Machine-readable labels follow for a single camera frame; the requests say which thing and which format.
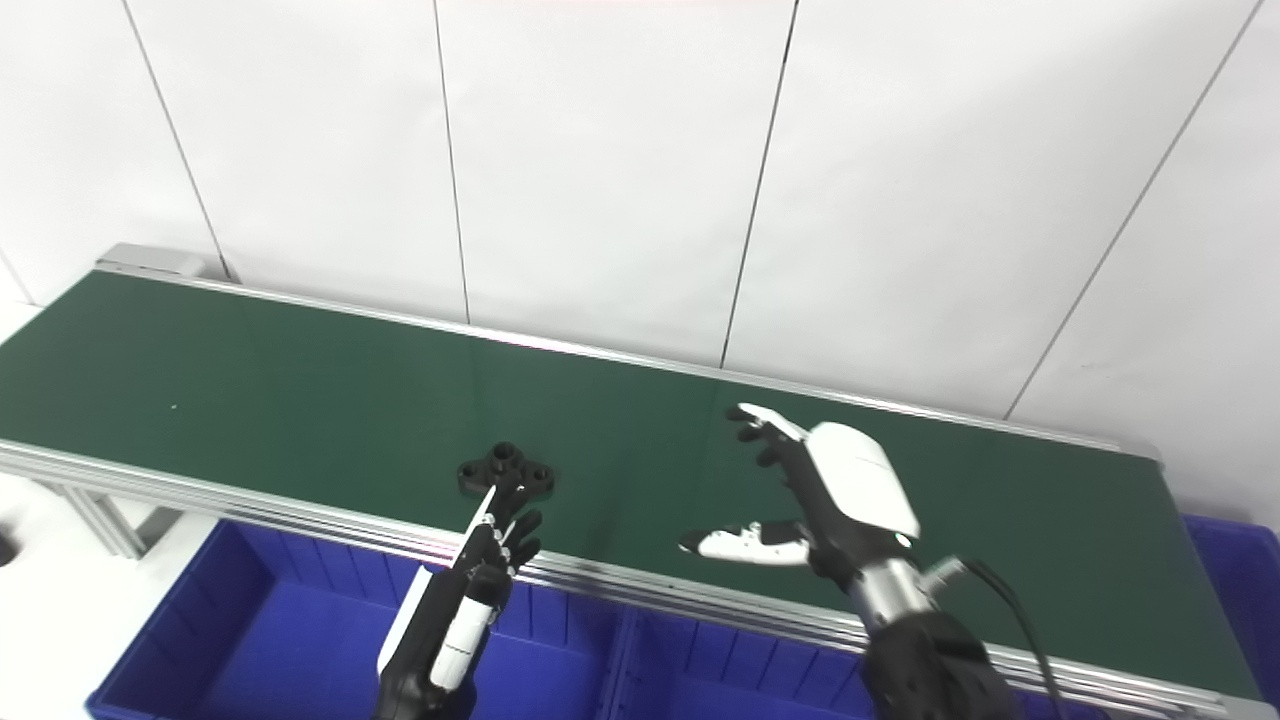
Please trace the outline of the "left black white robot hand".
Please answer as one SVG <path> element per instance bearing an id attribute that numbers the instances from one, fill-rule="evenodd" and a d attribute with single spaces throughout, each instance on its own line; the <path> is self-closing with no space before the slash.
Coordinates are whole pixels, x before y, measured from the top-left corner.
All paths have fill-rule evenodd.
<path id="1" fill-rule="evenodd" d="M 499 475 L 451 565 L 419 568 L 378 656 L 374 719 L 467 719 L 474 673 L 515 578 L 541 550 L 539 488 L 524 471 Z"/>

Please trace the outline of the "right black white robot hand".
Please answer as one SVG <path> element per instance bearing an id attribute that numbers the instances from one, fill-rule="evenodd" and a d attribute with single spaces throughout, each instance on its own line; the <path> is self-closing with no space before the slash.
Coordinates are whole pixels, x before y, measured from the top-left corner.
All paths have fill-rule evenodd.
<path id="1" fill-rule="evenodd" d="M 739 439 L 764 445 L 756 459 L 777 466 L 801 516 L 690 530 L 678 539 L 703 559 L 763 568 L 810 568 L 846 591 L 874 569 L 918 570 L 913 543 L 920 523 L 882 446 L 836 421 L 803 428 L 781 413 L 735 404 Z"/>

